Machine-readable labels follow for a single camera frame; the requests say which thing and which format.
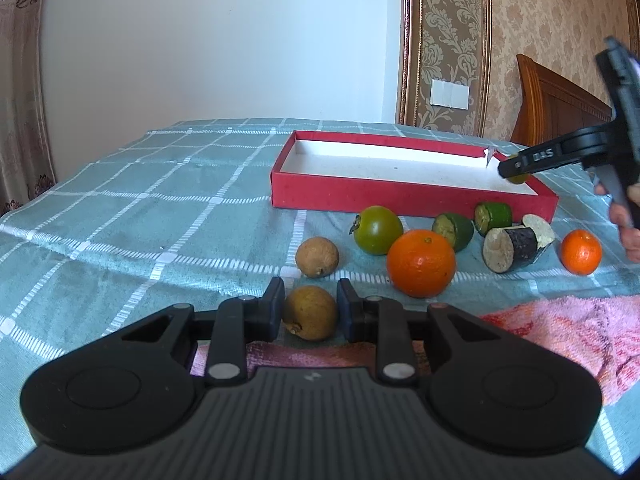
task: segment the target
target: human hand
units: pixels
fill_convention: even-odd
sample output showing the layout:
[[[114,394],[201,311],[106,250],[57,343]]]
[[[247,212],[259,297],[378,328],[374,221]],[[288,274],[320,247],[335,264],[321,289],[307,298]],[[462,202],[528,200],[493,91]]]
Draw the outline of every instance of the human hand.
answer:
[[[595,187],[596,195],[606,195],[607,190],[602,184]],[[632,202],[640,205],[640,184],[633,184],[626,188],[626,196]],[[629,212],[623,205],[611,203],[609,219],[618,226],[620,243],[625,248],[626,257],[633,263],[640,263],[640,229],[635,229],[631,223]]]

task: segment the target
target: plaid tablecloth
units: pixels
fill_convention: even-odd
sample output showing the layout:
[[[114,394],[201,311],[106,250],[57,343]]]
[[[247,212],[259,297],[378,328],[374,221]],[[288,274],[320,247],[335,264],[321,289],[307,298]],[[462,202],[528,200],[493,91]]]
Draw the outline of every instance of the plaid tablecloth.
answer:
[[[516,152],[508,142],[443,134],[392,124],[305,120],[215,120],[177,123],[82,168],[23,208],[0,219],[0,471],[33,446],[18,407],[28,375],[47,360],[113,332],[172,303],[213,308],[238,294],[261,295],[272,276],[305,283],[294,255],[303,239],[322,235],[340,249],[335,274],[320,281],[335,292],[350,278],[363,296],[410,300],[388,282],[384,258],[357,250],[353,215],[277,210],[268,173],[293,130],[424,137]],[[598,270],[568,274],[555,251],[526,270],[490,272],[476,236],[458,254],[458,272],[437,300],[485,314],[535,298],[640,293],[608,199],[593,194],[577,166],[540,176],[561,197],[552,223],[558,237],[575,228],[598,236]],[[432,219],[402,218],[405,228]],[[281,342],[297,345],[283,334]],[[590,440],[601,460],[622,470],[640,454],[640,389],[603,410]]]

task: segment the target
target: cardboard box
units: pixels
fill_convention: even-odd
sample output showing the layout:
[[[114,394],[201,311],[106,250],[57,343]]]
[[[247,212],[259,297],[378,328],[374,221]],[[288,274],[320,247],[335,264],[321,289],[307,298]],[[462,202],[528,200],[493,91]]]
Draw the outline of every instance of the cardboard box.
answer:
[[[293,132],[271,170],[274,207],[357,213],[383,205],[398,215],[473,218],[479,202],[511,205],[514,221],[551,219],[558,196],[535,177],[498,175],[506,157],[468,144],[366,134]]]

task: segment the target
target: wall socket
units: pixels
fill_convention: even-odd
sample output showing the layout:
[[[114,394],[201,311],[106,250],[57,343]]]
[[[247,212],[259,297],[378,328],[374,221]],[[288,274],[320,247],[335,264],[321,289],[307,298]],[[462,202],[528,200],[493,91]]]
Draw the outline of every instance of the wall socket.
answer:
[[[469,87],[434,79],[431,81],[431,105],[469,110]]]

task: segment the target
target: small orange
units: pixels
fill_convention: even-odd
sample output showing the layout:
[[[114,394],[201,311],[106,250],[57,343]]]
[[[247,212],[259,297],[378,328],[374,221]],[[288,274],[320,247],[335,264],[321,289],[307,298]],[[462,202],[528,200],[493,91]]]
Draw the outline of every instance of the small orange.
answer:
[[[580,276],[586,276],[600,265],[602,247],[598,239],[590,232],[576,229],[562,240],[559,256],[566,270]]]
[[[391,283],[413,298],[440,294],[456,272],[456,254],[447,239],[427,229],[405,232],[386,255]]]

